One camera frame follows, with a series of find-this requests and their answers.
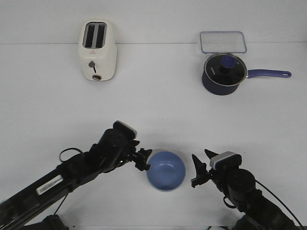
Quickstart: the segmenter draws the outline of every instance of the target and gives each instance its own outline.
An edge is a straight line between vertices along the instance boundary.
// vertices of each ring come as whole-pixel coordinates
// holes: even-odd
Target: bowl
[[[161,151],[149,159],[147,178],[160,191],[171,191],[179,187],[186,176],[182,159],[169,151]]]

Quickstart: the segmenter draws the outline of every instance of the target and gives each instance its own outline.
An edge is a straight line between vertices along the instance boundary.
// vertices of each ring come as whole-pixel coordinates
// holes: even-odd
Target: blue lid knob
[[[231,69],[233,67],[235,67],[236,65],[236,58],[230,55],[225,55],[222,58],[221,64],[223,67],[227,68],[227,69]]]

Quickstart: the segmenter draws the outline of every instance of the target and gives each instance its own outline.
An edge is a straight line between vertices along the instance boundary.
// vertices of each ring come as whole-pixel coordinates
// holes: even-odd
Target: navy blue saucepan
[[[210,56],[204,64],[202,83],[211,93],[228,95],[233,93],[245,78],[271,76],[289,78],[288,71],[252,69],[247,70],[244,62],[228,53],[218,53]]]

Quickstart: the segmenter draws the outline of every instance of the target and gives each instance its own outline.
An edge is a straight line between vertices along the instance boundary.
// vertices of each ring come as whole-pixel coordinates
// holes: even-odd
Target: blue handle
[[[289,71],[270,70],[270,69],[252,69],[248,71],[248,78],[254,78],[258,76],[289,78],[292,76],[292,74]]]

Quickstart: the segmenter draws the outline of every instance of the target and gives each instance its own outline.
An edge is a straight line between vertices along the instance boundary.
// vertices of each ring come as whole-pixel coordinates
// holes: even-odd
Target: white wall
[[[84,21],[113,22],[117,43],[196,43],[203,30],[247,42],[306,42],[306,0],[1,0],[0,44],[76,44]]]

